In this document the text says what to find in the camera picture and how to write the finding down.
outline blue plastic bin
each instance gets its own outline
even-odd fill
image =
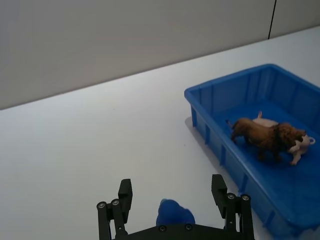
[[[239,194],[252,198],[252,208],[275,237],[296,237],[320,225],[320,88],[273,64],[246,69],[188,88],[193,126],[204,138],[234,182]],[[263,162],[257,149],[242,138],[230,139],[241,117],[259,113],[277,122],[305,129],[316,143],[297,166],[282,153],[277,163],[271,154]]]

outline white table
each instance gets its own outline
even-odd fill
[[[129,233],[155,225],[162,198],[222,228],[211,175],[237,188],[192,129],[184,90],[265,63],[320,86],[319,60],[320,27],[0,111],[0,239],[97,240],[96,204],[124,178]],[[256,239],[271,239],[253,220]]]

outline bin floor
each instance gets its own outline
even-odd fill
[[[226,120],[230,120],[233,124],[242,117],[255,119],[259,111],[262,111],[263,118],[280,123],[288,122],[296,128],[306,130],[307,135],[315,138],[316,142],[309,146],[308,152],[301,156],[296,166],[291,166],[289,162],[293,156],[285,152],[281,153],[282,162],[276,162],[270,153],[265,155],[264,161],[259,161],[258,149],[247,145],[243,137],[238,137],[236,147],[246,157],[245,164],[260,173],[260,176],[255,176],[256,179],[263,179],[268,184],[265,189],[273,190],[278,201],[288,206],[297,217],[316,210],[320,207],[320,136],[318,134],[267,100],[238,106],[218,113],[213,118],[227,136],[230,136],[232,130]]]

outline white wall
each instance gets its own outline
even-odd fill
[[[265,40],[273,6],[270,0],[1,0],[0,109]]]
[[[277,0],[271,38],[320,25],[320,0]]]

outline blue toy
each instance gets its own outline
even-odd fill
[[[189,209],[183,208],[176,201],[163,199],[158,209],[156,225],[195,224],[195,218]]]

